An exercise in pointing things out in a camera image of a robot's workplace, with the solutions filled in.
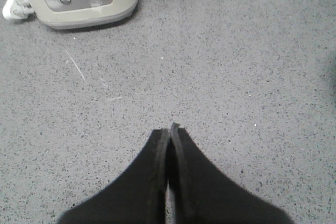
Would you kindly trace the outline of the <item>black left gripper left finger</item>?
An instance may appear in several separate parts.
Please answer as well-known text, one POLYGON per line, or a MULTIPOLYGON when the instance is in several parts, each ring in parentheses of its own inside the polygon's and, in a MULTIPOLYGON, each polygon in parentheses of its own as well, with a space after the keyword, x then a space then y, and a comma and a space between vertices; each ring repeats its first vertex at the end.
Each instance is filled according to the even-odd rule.
POLYGON ((65 212, 59 223, 165 223, 167 129, 151 132, 131 165, 109 186, 65 212))

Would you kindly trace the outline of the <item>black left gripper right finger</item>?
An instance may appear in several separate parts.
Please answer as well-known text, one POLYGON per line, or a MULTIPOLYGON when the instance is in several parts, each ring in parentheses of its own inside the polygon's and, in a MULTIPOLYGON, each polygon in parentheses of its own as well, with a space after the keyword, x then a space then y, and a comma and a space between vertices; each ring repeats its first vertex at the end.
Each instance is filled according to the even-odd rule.
POLYGON ((292 223, 280 208, 223 174, 177 123, 170 131, 169 183, 176 223, 292 223))

